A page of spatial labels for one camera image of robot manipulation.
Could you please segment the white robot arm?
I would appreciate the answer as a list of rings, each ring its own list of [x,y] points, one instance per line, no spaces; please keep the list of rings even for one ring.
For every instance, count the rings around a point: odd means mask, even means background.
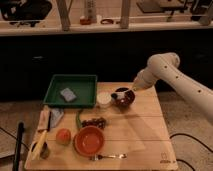
[[[213,90],[182,73],[179,65],[180,58],[176,53],[152,55],[147,60],[147,66],[137,73],[132,89],[148,89],[158,80],[163,80],[213,125]]]

